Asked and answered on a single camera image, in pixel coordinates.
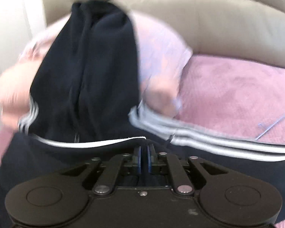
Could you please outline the pink quilted bedspread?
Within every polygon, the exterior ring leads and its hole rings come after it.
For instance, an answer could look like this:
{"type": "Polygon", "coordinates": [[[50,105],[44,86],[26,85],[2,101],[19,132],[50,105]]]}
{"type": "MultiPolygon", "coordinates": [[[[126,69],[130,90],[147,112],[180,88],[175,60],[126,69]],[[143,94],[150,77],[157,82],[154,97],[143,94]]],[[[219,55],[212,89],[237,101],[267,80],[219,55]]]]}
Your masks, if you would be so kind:
{"type": "MultiPolygon", "coordinates": [[[[277,218],[285,220],[285,120],[265,136],[265,145],[198,147],[176,131],[171,142],[136,128],[128,114],[138,99],[138,62],[131,57],[47,56],[30,88],[39,108],[28,132],[15,133],[0,165],[0,227],[12,222],[4,206],[17,184],[93,157],[109,159],[154,143],[185,158],[203,159],[266,181],[282,195],[277,218]]],[[[256,62],[193,56],[185,74],[182,121],[226,134],[253,136],[258,121],[285,112],[285,69],[256,62]]]]}

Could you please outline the beige leather headboard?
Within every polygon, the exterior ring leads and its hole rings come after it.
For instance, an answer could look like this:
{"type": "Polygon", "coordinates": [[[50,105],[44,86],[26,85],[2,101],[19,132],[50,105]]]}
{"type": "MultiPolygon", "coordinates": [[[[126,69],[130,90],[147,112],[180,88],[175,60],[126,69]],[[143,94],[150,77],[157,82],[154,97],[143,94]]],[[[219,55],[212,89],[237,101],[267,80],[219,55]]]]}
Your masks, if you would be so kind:
{"type": "MultiPolygon", "coordinates": [[[[45,20],[64,17],[74,2],[43,0],[45,20]]],[[[196,54],[254,60],[285,68],[285,0],[107,0],[159,18],[196,54]]]]}

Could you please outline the purple floral pillow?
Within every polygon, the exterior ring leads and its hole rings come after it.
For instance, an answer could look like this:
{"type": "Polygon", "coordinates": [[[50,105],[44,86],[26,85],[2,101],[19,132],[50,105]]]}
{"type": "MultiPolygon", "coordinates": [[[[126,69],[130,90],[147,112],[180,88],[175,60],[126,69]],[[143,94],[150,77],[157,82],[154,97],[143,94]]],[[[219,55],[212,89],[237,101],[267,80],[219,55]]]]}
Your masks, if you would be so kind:
{"type": "MultiPolygon", "coordinates": [[[[132,107],[140,100],[159,114],[175,117],[182,106],[179,98],[181,74],[192,56],[192,49],[164,22],[136,11],[131,11],[129,16],[137,43],[139,98],[126,104],[132,107]]],[[[23,114],[29,112],[29,90],[40,63],[68,19],[66,16],[49,26],[41,38],[26,46],[19,58],[33,68],[28,71],[23,92],[18,94],[24,104],[23,114]]]]}

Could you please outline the navy jacket with white stripes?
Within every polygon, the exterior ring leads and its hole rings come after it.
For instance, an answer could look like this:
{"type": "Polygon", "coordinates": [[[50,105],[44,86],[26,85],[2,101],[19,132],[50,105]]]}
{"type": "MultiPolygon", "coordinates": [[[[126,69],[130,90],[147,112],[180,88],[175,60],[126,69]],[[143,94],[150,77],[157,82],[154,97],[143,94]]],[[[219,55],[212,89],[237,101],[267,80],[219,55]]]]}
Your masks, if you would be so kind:
{"type": "Polygon", "coordinates": [[[0,227],[272,227],[285,145],[217,136],[154,113],[132,19],[74,3],[0,164],[0,227]]]}

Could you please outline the pink folded duvet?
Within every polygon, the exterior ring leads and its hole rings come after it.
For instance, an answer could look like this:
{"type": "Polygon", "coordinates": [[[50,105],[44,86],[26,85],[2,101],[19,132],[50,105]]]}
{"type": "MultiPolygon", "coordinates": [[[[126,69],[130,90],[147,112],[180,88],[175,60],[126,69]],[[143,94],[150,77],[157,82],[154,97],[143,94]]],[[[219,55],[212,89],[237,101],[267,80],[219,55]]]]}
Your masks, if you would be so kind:
{"type": "Polygon", "coordinates": [[[30,110],[30,87],[41,61],[16,63],[0,76],[1,121],[16,131],[18,121],[30,110]]]}

